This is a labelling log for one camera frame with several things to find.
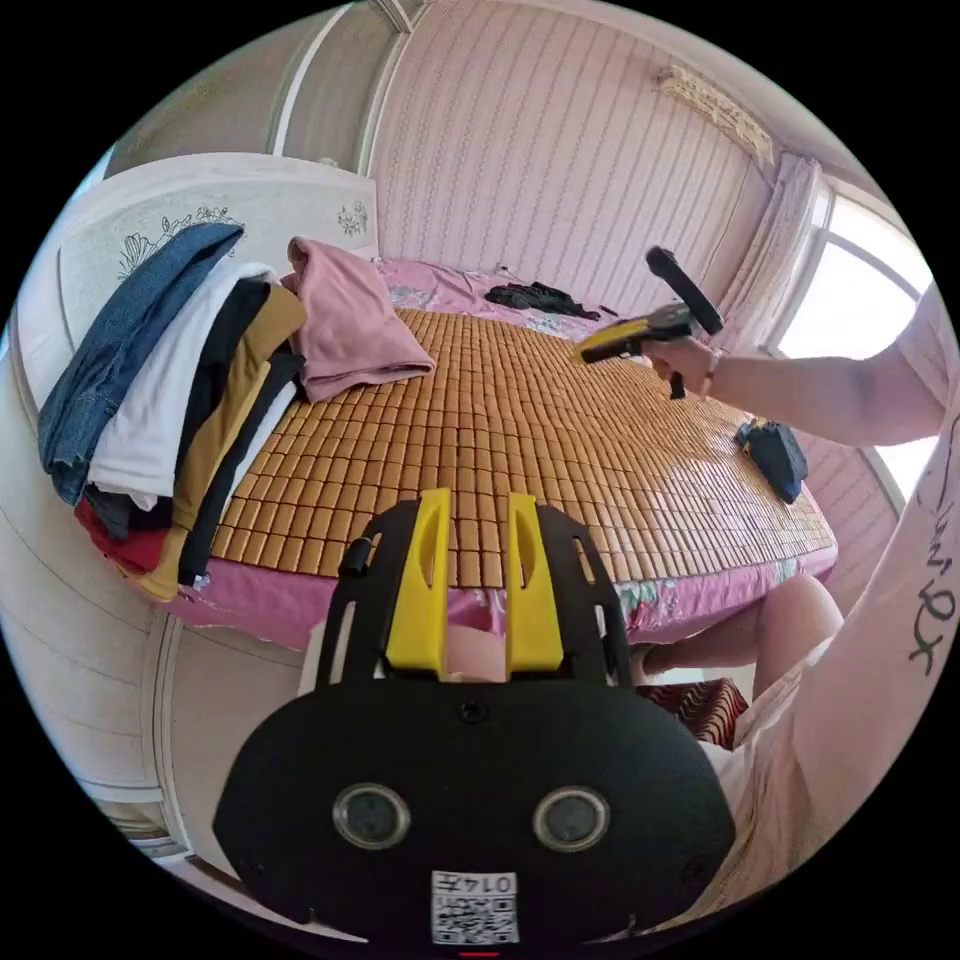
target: qr code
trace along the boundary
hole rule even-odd
[[[513,873],[433,873],[433,942],[518,943]]]

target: white curtain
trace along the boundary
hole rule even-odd
[[[760,226],[719,310],[724,329],[711,343],[728,352],[760,343],[777,319],[777,308],[810,230],[820,190],[820,164],[783,153],[777,181]]]

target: hand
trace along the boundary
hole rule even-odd
[[[677,340],[646,340],[643,355],[650,359],[661,380],[669,383],[673,374],[679,373],[687,390],[699,393],[712,353],[699,340],[681,337]]]

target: blue jeans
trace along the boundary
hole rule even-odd
[[[43,469],[76,506],[107,421],[161,334],[207,274],[243,235],[235,224],[186,227],[113,292],[40,410]]]

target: white headboard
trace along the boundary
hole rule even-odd
[[[188,223],[240,223],[233,255],[289,271],[301,235],[370,258],[376,183],[325,164],[205,153],[134,167],[81,194],[54,224],[17,297],[11,347],[36,411],[123,277]]]

